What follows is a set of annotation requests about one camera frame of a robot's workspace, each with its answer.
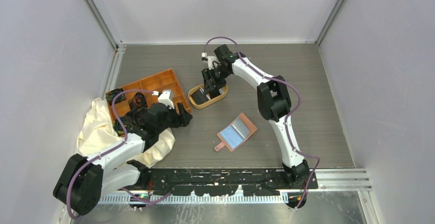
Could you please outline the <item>oval wooden card tray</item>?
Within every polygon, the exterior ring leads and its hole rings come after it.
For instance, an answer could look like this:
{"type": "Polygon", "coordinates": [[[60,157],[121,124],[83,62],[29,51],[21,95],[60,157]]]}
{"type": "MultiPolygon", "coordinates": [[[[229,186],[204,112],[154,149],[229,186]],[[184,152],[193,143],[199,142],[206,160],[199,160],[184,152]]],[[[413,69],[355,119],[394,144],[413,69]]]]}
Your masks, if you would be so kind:
{"type": "Polygon", "coordinates": [[[218,90],[218,95],[211,97],[210,94],[204,94],[204,84],[192,88],[188,92],[188,98],[195,109],[203,109],[226,97],[228,87],[224,86],[218,90]]]}

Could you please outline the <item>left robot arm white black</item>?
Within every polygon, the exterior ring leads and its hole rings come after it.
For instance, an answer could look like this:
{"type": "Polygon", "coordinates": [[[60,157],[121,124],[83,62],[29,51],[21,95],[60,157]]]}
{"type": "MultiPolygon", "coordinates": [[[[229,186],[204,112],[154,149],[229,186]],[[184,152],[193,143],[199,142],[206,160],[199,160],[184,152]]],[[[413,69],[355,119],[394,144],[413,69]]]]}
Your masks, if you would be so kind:
{"type": "Polygon", "coordinates": [[[54,189],[53,196],[64,203],[69,216],[77,219],[92,211],[99,199],[127,186],[142,190],[149,185],[146,166],[132,160],[158,141],[168,128],[186,127],[193,116],[182,103],[172,109],[164,103],[136,108],[126,115],[133,130],[115,144],[89,156],[72,155],[54,189]]]}

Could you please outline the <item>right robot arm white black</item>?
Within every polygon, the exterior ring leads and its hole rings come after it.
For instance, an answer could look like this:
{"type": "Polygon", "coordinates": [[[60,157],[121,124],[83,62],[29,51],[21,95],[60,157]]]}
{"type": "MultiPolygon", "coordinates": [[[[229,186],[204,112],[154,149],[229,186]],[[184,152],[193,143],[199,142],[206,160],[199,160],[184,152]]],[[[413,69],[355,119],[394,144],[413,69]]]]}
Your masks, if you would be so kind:
{"type": "Polygon", "coordinates": [[[214,55],[203,52],[201,58],[208,65],[202,70],[204,95],[217,97],[232,74],[255,88],[259,113],[271,124],[280,146],[286,185],[296,189],[310,181],[312,173],[291,127],[291,99],[285,79],[266,73],[245,55],[231,52],[227,45],[217,47],[214,55]]]}

